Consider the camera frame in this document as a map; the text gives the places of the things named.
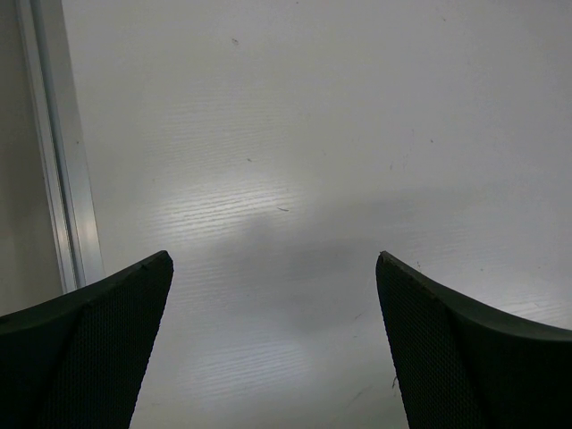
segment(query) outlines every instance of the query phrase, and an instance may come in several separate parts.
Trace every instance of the black object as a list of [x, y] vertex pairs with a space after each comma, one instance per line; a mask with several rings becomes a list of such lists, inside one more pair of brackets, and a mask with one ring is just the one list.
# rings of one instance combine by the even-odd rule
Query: black object
[[161, 252], [0, 317], [0, 428], [128, 428], [171, 280]]
[[572, 427], [571, 331], [488, 307], [386, 252], [376, 273], [411, 429]]

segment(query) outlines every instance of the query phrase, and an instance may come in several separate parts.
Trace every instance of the scratch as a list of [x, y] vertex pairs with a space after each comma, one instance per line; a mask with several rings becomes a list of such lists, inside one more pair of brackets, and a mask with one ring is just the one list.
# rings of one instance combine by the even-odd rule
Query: scratch
[[373, 389], [373, 385], [370, 384], [367, 387], [364, 387], [361, 391], [359, 391], [358, 393], [356, 393], [356, 396], [354, 396], [350, 402], [348, 402], [348, 405], [346, 405], [346, 408], [349, 408], [354, 402], [356, 402], [360, 397], [362, 397], [364, 395], [364, 393], [367, 393], [369, 391], [371, 391]]

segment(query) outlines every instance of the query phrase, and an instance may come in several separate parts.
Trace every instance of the gray panel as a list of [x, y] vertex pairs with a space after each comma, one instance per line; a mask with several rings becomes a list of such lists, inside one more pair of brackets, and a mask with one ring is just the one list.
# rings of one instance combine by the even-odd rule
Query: gray panel
[[175, 280], [134, 428], [404, 427], [382, 249], [572, 327], [563, 0], [64, 0], [105, 269]]
[[0, 2], [0, 315], [58, 296], [60, 274], [15, 2]]

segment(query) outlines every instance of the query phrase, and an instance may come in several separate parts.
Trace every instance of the dark mark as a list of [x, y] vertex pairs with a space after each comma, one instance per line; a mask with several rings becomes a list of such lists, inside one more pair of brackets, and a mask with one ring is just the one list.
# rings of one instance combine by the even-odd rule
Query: dark mark
[[353, 404], [355, 401], [357, 401], [357, 400], [359, 399], [359, 397], [362, 396], [364, 393], [366, 393], [366, 392], [368, 392], [368, 391], [371, 391], [373, 387], [374, 387], [374, 386], [373, 386], [372, 384], [370, 384], [370, 385], [367, 386], [367, 387], [364, 387], [361, 391], [359, 391], [359, 392], [356, 394], [356, 396], [354, 396], [354, 397], [352, 398], [352, 400], [351, 400], [350, 402], [348, 402], [348, 405], [346, 405], [346, 408], [349, 408], [349, 406], [350, 406], [351, 404]]

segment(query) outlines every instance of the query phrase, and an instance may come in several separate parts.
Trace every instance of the metal strip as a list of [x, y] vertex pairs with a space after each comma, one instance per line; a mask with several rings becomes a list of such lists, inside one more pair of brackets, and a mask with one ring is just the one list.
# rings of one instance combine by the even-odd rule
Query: metal strip
[[20, 0], [46, 186], [64, 291], [104, 268], [61, 0]]

